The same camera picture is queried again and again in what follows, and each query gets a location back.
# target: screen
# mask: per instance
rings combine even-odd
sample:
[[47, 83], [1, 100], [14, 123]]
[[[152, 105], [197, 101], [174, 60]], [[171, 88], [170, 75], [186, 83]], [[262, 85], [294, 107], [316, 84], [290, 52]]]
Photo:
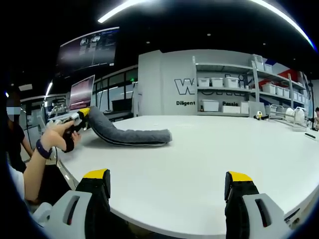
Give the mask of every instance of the screen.
[[93, 91], [95, 75], [72, 85], [70, 95], [70, 110], [89, 107]]
[[114, 66], [119, 27], [92, 32], [60, 46], [57, 75], [98, 65]]

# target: person's arm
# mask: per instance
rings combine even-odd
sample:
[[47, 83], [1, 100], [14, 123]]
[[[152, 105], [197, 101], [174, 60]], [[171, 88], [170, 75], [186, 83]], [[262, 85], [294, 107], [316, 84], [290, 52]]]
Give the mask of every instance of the person's arm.
[[[70, 128], [73, 124], [74, 121], [71, 121], [65, 124], [54, 125], [51, 128], [48, 128], [40, 139], [43, 148], [47, 151], [49, 151], [51, 147], [58, 147], [62, 150], [66, 150], [66, 143], [65, 140], [62, 138], [62, 135], [65, 130]], [[74, 132], [72, 134], [72, 138], [75, 146], [76, 143], [80, 140], [81, 136]], [[37, 149], [35, 149], [30, 162], [28, 163], [28, 166], [23, 173], [25, 199], [32, 201], [37, 199], [41, 186], [45, 162], [46, 159], [40, 155]]]
[[22, 144], [23, 148], [25, 149], [25, 151], [28, 153], [28, 155], [29, 155], [30, 157], [32, 157], [32, 155], [33, 155], [33, 150], [32, 150], [32, 148], [31, 148], [31, 146], [30, 146], [30, 144], [29, 144], [29, 141], [26, 139], [26, 137], [23, 138], [21, 144]]

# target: gray cloth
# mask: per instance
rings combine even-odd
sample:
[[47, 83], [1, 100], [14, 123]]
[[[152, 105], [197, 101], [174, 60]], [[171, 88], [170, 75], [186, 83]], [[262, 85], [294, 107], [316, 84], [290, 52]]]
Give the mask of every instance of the gray cloth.
[[168, 129], [145, 131], [117, 129], [96, 106], [91, 107], [88, 121], [100, 138], [115, 145], [160, 146], [172, 140]]

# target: black ceiling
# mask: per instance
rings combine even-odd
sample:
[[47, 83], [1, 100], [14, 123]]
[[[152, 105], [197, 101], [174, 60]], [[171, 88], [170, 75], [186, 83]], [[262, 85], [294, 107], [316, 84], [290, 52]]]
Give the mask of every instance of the black ceiling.
[[[279, 3], [319, 47], [318, 1], [268, 2]], [[308, 42], [280, 17], [251, 1], [157, 0], [126, 9], [104, 24], [97, 22], [118, 4], [118, 0], [56, 0], [13, 5], [12, 17], [4, 19], [6, 79], [16, 85], [32, 83], [33, 90], [22, 92], [22, 98], [44, 95], [54, 77], [60, 44], [113, 26], [120, 27], [116, 66], [91, 70], [98, 74], [135, 65], [139, 54], [158, 49], [224, 49], [256, 53], [319, 79], [319, 57]], [[66, 92], [77, 77], [90, 73], [83, 70], [71, 79], [56, 80], [51, 93]]]

